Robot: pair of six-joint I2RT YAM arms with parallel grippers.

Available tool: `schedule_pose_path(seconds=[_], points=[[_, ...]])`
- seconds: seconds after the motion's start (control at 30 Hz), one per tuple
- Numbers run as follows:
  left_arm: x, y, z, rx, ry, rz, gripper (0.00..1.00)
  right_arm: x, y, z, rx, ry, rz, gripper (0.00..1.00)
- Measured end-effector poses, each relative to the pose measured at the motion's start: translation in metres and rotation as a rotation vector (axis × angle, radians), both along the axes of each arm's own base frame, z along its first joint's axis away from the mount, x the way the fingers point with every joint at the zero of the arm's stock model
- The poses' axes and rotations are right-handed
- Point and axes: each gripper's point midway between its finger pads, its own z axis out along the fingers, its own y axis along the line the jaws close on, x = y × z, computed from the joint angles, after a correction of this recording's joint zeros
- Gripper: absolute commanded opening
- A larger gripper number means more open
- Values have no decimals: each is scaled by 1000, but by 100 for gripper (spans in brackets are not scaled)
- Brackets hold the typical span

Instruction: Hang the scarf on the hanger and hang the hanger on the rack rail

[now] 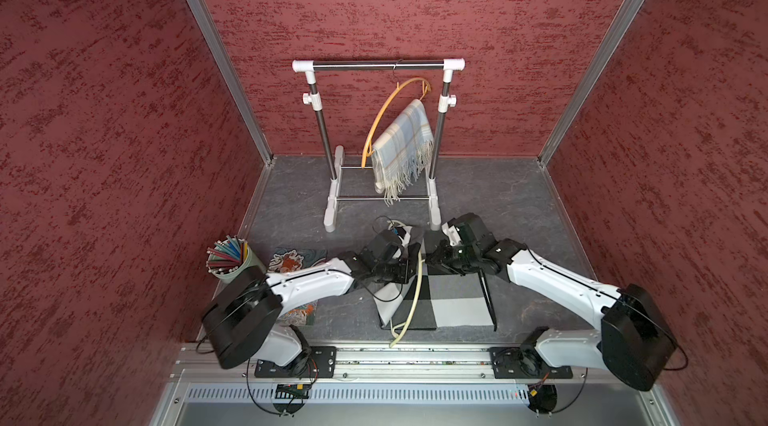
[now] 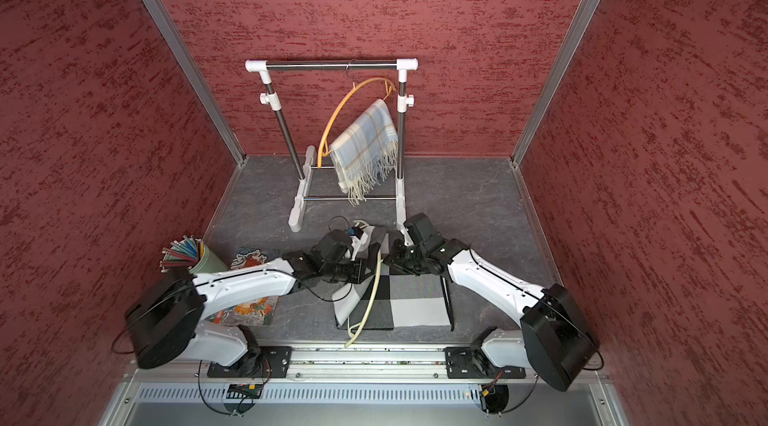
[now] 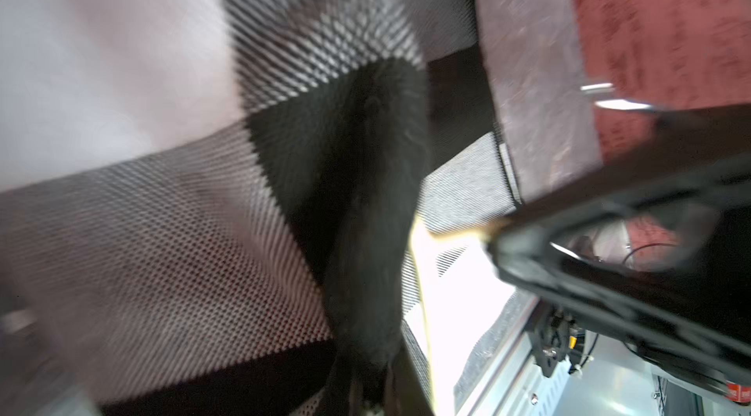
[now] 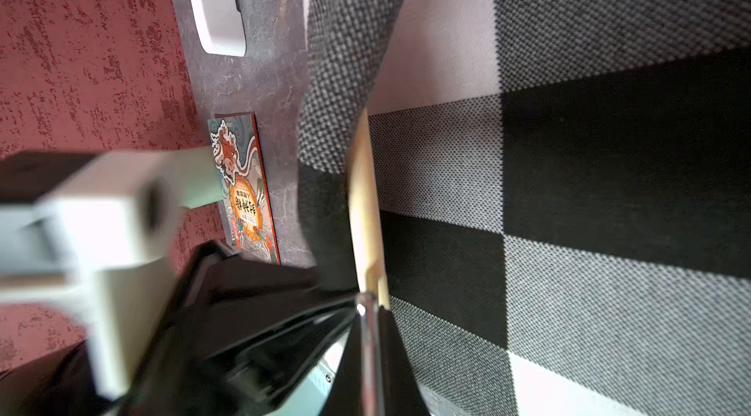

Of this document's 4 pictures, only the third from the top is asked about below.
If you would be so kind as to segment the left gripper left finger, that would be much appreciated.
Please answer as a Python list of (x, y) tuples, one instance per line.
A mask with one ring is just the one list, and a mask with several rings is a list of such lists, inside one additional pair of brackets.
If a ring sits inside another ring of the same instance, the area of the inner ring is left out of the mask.
[(336, 357), (315, 416), (352, 416), (358, 414), (358, 381), (352, 364)]

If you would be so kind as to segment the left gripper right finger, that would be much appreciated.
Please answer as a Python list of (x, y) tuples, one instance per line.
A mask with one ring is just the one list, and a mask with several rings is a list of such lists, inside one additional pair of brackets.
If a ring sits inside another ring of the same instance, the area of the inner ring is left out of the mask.
[(433, 416), (405, 340), (388, 367), (384, 383), (385, 416)]

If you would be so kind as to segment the grey black checkered mat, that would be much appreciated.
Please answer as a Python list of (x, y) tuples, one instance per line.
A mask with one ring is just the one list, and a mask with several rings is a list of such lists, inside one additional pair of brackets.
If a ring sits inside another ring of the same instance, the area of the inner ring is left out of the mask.
[(475, 0), (1, 0), (1, 276), (103, 415), (383, 414), (414, 218), (514, 206)]

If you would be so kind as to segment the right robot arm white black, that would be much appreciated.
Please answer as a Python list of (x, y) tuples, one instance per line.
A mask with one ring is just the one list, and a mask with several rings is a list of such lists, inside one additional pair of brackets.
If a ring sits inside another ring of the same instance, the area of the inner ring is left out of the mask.
[(500, 277), (647, 362), (750, 383), (750, 108), (666, 112), (654, 135), (490, 236)]

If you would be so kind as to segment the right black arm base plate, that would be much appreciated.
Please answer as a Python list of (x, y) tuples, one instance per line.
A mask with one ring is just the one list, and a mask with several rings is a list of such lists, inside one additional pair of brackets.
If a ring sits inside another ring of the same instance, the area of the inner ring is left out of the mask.
[(567, 364), (567, 373), (574, 375), (588, 359), (586, 330), (573, 316), (553, 304), (539, 302), (524, 332), (531, 345), (531, 355), (546, 378), (552, 378), (560, 364)]

